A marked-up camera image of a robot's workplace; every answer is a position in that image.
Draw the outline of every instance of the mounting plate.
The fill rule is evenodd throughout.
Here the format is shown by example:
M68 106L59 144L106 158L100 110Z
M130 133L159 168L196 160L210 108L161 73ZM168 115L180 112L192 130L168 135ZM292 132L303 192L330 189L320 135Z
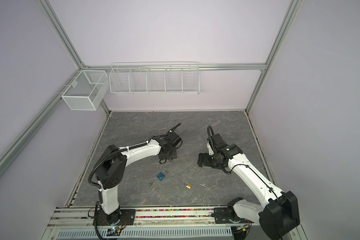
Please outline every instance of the mounting plate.
M215 215L215 223L248 223L248 220L245 218L240 218L238 222L232 222L229 219L230 212L227 207L216 207L213 209L213 213Z
M125 222L127 222L127 225L133 225L136 209L120 209L120 212L120 222L117 225L125 225ZM98 212L96 217L96 223L98 226L109 226L109 224L107 223L106 213L104 213L103 211Z

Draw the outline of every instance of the white wire basket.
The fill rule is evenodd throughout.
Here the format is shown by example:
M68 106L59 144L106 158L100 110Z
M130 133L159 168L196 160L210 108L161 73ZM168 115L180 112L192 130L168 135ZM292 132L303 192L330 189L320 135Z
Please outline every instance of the white wire basket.
M82 70L61 97L72 110L96 110L109 89L106 71Z
M200 92L198 65L112 66L114 94L190 94Z

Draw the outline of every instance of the gray marble tabletop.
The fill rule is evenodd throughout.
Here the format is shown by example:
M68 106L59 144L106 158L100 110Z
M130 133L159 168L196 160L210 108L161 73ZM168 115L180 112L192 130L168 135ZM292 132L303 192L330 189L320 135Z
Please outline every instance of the gray marble tabletop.
M146 141L152 135L164 134L178 122L176 133L183 139L173 162L159 164L158 156L151 156L130 164L118 186L121 207L174 206L174 205L225 205L236 197L259 203L248 186L235 174L222 170L198 167L200 152L206 147L206 127L211 125L227 144L235 143L251 163L266 176L256 143L245 113L240 111L211 112L114 112L103 132L89 168L111 144L130 146ZM167 175L159 181L157 174ZM84 176L74 206L94 206L98 200L97 188L87 183ZM188 189L187 182L192 184Z

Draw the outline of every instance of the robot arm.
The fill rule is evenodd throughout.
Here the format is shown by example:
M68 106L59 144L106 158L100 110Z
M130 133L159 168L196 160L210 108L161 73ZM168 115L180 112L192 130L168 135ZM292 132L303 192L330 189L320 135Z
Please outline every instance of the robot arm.
M259 224L268 237L277 240L300 224L298 201L292 192L283 192L257 170L243 151L235 144L228 145L220 134L208 126L208 151L200 153L198 166L221 169L227 174L235 172L252 190L259 204L239 197L227 204L227 216L232 222L242 218Z
M165 163L168 159L177 157L176 149L182 139L174 132L180 125L177 124L166 134L153 136L133 146L116 147L110 145L106 148L100 159L89 174L88 182L99 190L99 203L101 213L106 215L109 225L120 219L120 206L117 200L117 185L121 182L125 167L145 157L158 155L159 162ZM93 175L96 175L97 183L92 182Z

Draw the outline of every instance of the white mesh basket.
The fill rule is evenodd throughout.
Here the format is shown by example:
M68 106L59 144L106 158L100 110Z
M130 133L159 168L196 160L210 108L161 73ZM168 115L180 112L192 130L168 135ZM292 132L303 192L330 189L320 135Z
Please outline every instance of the white mesh basket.
M121 67L109 74L110 91L114 94L199 93L198 66Z
M105 71L82 70L61 97L72 110L96 110L108 88Z

